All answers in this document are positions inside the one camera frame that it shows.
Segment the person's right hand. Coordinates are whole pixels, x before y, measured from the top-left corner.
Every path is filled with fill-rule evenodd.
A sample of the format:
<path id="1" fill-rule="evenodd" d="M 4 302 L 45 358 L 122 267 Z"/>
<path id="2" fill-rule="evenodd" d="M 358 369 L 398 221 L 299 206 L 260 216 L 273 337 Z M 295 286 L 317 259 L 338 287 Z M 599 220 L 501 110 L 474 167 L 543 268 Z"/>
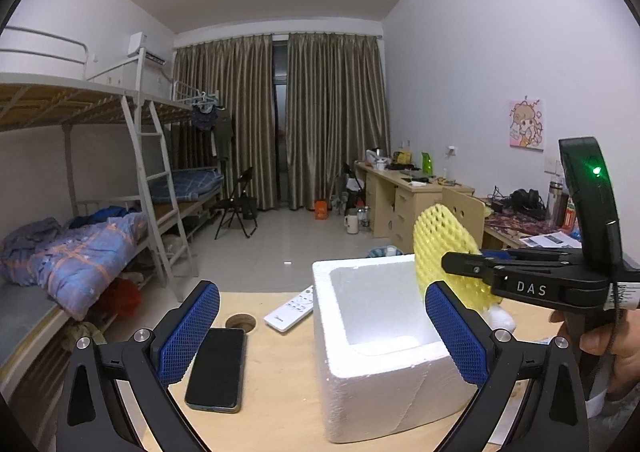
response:
<path id="1" fill-rule="evenodd" d="M 582 334 L 584 354 L 613 358 L 608 376 L 608 398 L 617 401 L 639 384 L 639 311 L 625 311 L 616 327 L 612 323 Z"/>

